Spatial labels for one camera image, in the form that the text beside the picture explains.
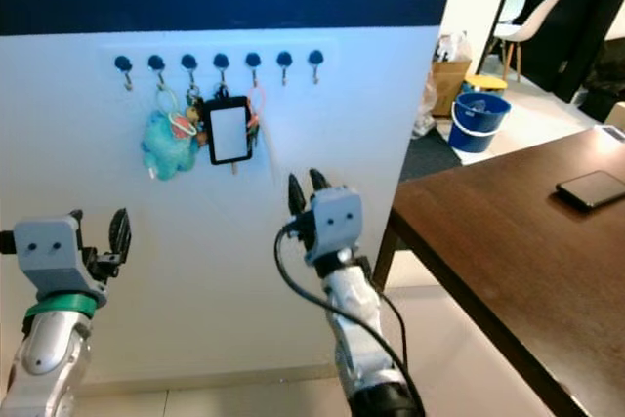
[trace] table leg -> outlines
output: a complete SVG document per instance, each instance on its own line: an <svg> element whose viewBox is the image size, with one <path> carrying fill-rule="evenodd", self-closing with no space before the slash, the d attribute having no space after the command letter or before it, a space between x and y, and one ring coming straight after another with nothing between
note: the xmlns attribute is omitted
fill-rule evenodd
<svg viewBox="0 0 625 417"><path fill-rule="evenodd" d="M382 236L382 245L380 246L380 254L378 254L378 260L375 263L373 269L373 283L375 283L380 290L384 290L387 283L387 277L391 270L391 263L393 262L393 255L397 247L397 241L399 238L393 231L390 225L387 225L384 230L384 236Z"/></svg>

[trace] gray carpet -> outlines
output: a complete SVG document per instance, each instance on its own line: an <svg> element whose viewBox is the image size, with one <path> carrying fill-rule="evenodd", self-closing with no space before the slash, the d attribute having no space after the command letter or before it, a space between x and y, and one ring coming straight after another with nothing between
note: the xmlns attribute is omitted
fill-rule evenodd
<svg viewBox="0 0 625 417"><path fill-rule="evenodd" d="M460 158L436 129L421 139L410 141L401 169L400 181L421 178L462 166Z"/></svg>

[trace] brown table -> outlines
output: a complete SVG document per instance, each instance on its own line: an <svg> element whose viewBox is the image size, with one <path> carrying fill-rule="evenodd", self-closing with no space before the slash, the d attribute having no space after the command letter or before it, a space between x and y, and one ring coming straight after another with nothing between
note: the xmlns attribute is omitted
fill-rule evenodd
<svg viewBox="0 0 625 417"><path fill-rule="evenodd" d="M625 180L601 130L403 183L374 272L403 239L558 416L625 416L625 200L554 196L595 170Z"/></svg>

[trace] plastic bag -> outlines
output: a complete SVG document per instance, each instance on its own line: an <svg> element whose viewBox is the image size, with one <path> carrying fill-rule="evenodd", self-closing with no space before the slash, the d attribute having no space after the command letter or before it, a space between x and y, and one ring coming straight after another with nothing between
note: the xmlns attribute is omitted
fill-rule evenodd
<svg viewBox="0 0 625 417"><path fill-rule="evenodd" d="M467 33L443 34L438 40L435 52L435 62L456 62L471 60L471 43L467 39Z"/></svg>
<svg viewBox="0 0 625 417"><path fill-rule="evenodd" d="M432 117L432 110L437 104L437 86L434 82L432 72L428 73L426 87L423 90L421 105L417 110L417 119L412 127L412 139L419 139L437 127L437 122Z"/></svg>

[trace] chair leg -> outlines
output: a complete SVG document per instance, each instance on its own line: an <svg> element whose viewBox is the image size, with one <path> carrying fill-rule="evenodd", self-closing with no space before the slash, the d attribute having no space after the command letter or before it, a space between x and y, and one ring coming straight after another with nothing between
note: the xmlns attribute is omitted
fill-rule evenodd
<svg viewBox="0 0 625 417"><path fill-rule="evenodd" d="M517 43L517 81L521 83L521 43Z"/></svg>
<svg viewBox="0 0 625 417"><path fill-rule="evenodd" d="M512 61L512 54L515 51L515 43L510 43L508 48L508 55L506 57L506 65L504 66L504 80L508 80L508 70L510 70L510 62Z"/></svg>
<svg viewBox="0 0 625 417"><path fill-rule="evenodd" d="M506 40L501 40L501 64L506 68Z"/></svg>

